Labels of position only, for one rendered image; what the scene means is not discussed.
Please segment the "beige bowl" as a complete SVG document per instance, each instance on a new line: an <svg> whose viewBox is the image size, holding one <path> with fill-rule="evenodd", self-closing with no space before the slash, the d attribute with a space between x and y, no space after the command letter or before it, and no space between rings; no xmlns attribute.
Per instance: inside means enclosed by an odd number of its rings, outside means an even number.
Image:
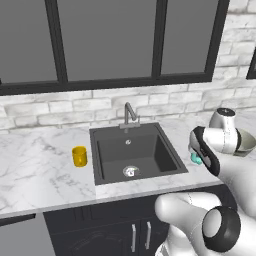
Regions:
<svg viewBox="0 0 256 256"><path fill-rule="evenodd" d="M256 138L243 129L237 128L236 131L238 134L238 141L234 155L245 157L256 147Z"/></svg>

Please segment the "yellow mug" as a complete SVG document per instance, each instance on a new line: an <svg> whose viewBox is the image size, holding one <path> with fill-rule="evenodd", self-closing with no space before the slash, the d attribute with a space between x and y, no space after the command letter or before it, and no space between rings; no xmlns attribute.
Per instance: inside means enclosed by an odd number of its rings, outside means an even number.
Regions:
<svg viewBox="0 0 256 256"><path fill-rule="evenodd" d="M87 164L87 150L84 146L76 146L72 149L73 163L76 167L84 167Z"/></svg>

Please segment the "large black framed window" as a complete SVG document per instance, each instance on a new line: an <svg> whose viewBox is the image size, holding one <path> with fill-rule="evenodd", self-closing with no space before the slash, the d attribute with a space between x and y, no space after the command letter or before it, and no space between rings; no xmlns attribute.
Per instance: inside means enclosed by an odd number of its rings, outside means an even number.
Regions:
<svg viewBox="0 0 256 256"><path fill-rule="evenodd" d="M0 96L209 82L230 0L0 0Z"/></svg>

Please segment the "wide dark cupboard door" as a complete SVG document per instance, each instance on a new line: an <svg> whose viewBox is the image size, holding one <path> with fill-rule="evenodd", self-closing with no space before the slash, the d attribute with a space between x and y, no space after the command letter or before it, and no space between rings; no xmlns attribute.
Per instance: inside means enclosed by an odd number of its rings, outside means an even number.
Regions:
<svg viewBox="0 0 256 256"><path fill-rule="evenodd" d="M89 206L43 214L56 256L138 256L132 253L132 224L117 215L93 220Z"/></svg>

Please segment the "narrow dark cupboard door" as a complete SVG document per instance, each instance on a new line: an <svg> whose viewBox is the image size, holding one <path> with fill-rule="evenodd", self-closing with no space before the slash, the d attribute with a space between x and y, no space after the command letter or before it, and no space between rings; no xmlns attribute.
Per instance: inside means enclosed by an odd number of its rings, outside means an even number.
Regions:
<svg viewBox="0 0 256 256"><path fill-rule="evenodd" d="M147 235L147 221L151 222L151 240L150 248L145 249L146 235ZM160 221L156 216L142 219L140 223L140 246L139 246L139 256L155 256L155 253L159 246L165 241L169 225L165 222Z"/></svg>

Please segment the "dark grey sink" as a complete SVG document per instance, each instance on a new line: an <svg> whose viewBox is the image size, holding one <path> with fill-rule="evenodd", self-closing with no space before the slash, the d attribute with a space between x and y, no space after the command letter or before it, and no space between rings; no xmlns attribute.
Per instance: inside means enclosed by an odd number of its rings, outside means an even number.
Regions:
<svg viewBox="0 0 256 256"><path fill-rule="evenodd" d="M159 123L90 129L96 185L187 173Z"/></svg>

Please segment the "small black framed window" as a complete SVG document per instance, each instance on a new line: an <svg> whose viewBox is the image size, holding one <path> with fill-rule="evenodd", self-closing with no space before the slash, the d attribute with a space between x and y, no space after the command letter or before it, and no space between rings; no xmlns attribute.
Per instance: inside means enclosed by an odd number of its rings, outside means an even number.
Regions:
<svg viewBox="0 0 256 256"><path fill-rule="evenodd" d="M250 62L250 66L246 75L246 79L256 79L256 48L253 53L252 60Z"/></svg>

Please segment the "grey dishwasher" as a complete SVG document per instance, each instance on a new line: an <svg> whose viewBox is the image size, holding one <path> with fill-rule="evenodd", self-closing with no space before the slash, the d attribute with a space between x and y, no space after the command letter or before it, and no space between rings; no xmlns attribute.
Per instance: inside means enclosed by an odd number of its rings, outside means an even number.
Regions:
<svg viewBox="0 0 256 256"><path fill-rule="evenodd" d="M0 227L0 256L55 256L43 214Z"/></svg>

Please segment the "teal mug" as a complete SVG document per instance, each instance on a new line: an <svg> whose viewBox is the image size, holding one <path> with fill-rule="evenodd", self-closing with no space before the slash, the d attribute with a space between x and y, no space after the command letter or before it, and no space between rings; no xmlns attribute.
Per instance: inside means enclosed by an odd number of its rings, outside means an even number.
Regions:
<svg viewBox="0 0 256 256"><path fill-rule="evenodd" d="M201 158L196 154L196 153L192 153L190 155L190 159L193 163L196 163L198 165L201 165L202 164L202 160Z"/></svg>

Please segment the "grey metal tap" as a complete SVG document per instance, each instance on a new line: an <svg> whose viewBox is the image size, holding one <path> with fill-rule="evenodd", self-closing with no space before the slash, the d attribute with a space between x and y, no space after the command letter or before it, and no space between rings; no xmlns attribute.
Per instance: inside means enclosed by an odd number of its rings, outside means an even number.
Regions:
<svg viewBox="0 0 256 256"><path fill-rule="evenodd" d="M140 126L140 117L137 116L129 102L124 107L124 122L119 125L120 129L138 128Z"/></svg>

